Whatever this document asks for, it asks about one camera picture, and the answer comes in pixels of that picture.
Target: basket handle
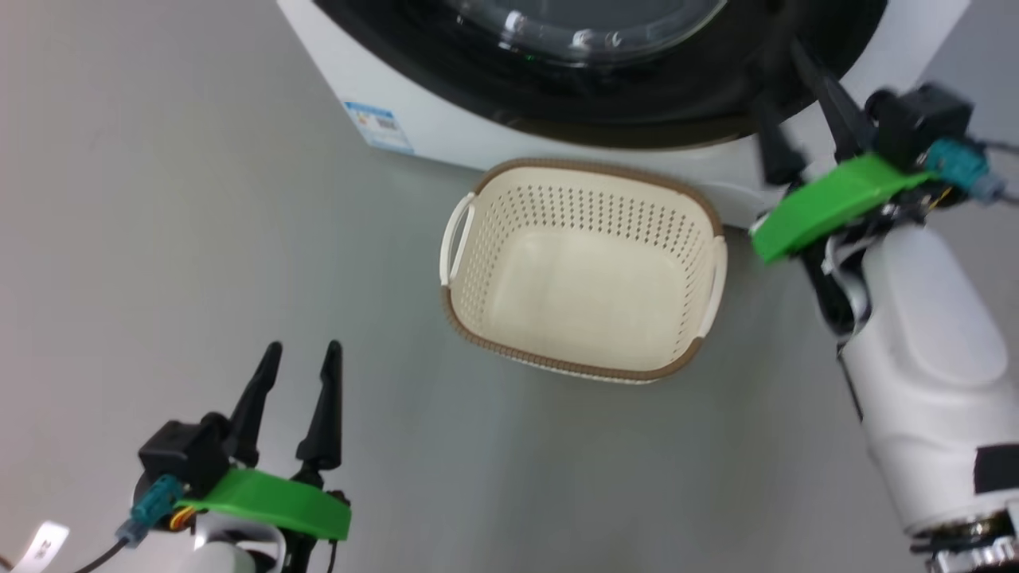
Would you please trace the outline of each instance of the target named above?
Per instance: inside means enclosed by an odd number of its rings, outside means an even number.
[[[714,282],[711,284],[711,296],[707,302],[707,311],[704,319],[701,320],[701,327],[697,335],[703,338],[711,331],[714,324],[714,317],[718,314],[718,307],[721,306],[721,294],[726,290],[726,275],[729,271],[729,249],[726,247],[726,238],[718,236],[714,238]]]
[[[445,233],[442,235],[442,250],[439,252],[439,282],[443,287],[448,287],[449,281],[457,277],[460,269],[460,260],[464,256],[464,247],[467,245],[467,235],[471,230],[471,223],[474,222],[474,205],[471,203],[477,197],[473,192],[460,200],[457,208],[449,215],[449,222],[446,223]],[[452,251],[452,238],[457,233],[457,227],[467,214],[467,222],[464,223],[464,230],[460,233],[460,245],[457,246],[457,256],[453,257],[452,265],[449,264],[449,256]]]

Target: label sticker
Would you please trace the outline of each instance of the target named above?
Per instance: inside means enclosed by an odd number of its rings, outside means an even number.
[[[36,531],[36,538],[29,545],[29,551],[14,569],[11,569],[11,573],[42,573],[57,556],[69,533],[70,529],[59,523],[52,521],[44,523],[39,531]]]
[[[343,102],[343,107],[368,145],[414,155],[411,142],[391,111],[355,102]]]

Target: grey floor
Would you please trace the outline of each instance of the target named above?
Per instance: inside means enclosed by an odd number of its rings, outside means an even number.
[[[1019,140],[1017,22],[981,0],[929,72],[977,98],[988,137]],[[54,571],[105,550],[139,446],[228,410],[277,338],[262,467],[292,472],[335,337],[338,571],[920,570],[798,269],[733,233],[722,312],[681,375],[542,373],[439,310],[439,236],[477,178],[363,145],[269,0],[0,4],[0,554],[45,519],[72,529]],[[1015,222],[937,221],[1013,351]],[[187,543],[102,571],[169,573]]]

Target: washing machine door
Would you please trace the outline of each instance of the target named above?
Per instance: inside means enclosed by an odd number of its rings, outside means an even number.
[[[801,38],[837,73],[887,0],[315,0],[380,59],[447,101],[522,132],[613,148],[749,135],[769,79],[785,114],[813,102]]]

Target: plastic laundry basket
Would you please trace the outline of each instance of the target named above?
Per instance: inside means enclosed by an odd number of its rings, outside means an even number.
[[[728,260],[721,223],[691,187],[557,160],[486,173],[457,205],[439,258],[446,314],[468,341],[625,383],[667,376],[693,358],[714,322]]]

